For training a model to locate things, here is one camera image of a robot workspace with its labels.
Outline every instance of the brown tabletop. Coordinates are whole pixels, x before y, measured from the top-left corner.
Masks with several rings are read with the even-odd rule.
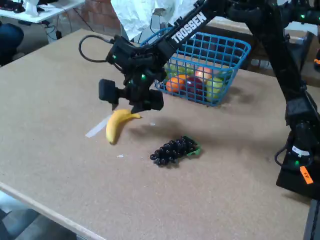
[[[88,239],[302,239],[309,200],[276,186],[273,156],[289,128],[275,78],[239,70],[221,107],[165,95],[162,111],[142,112],[110,145],[104,130],[85,134],[112,112],[99,80],[121,86],[123,76],[81,58],[87,34],[0,68],[1,190]],[[95,59],[109,49],[83,45]],[[320,91],[309,92],[320,103]],[[172,169],[149,160],[181,135],[202,144],[199,158]]]

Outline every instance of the white label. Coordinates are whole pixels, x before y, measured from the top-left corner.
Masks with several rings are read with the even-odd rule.
[[[185,39],[188,34],[192,33],[197,27],[199,27],[207,18],[202,12],[199,12],[192,20],[190,20],[186,25],[183,26],[176,34],[174,34],[171,38],[175,40],[178,44],[183,39]]]
[[[292,151],[294,151],[296,154],[301,155],[301,156],[310,156],[310,153],[308,151],[303,151],[296,146],[292,147]]]

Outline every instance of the blue wire basket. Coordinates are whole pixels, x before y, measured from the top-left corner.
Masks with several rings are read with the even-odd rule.
[[[171,28],[163,28],[141,46],[151,44]],[[217,106],[228,92],[251,46],[241,40],[197,32],[164,66],[167,77],[155,87],[173,96]]]

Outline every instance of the yellow apple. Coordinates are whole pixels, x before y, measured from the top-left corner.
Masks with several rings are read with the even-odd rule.
[[[213,80],[206,82],[206,100],[213,102],[219,97],[219,93],[223,90],[224,80],[221,78],[214,77]]]

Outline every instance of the orange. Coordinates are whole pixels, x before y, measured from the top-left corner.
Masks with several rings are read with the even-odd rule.
[[[178,93],[186,84],[187,75],[180,74],[170,78],[166,84],[166,90],[171,93]]]

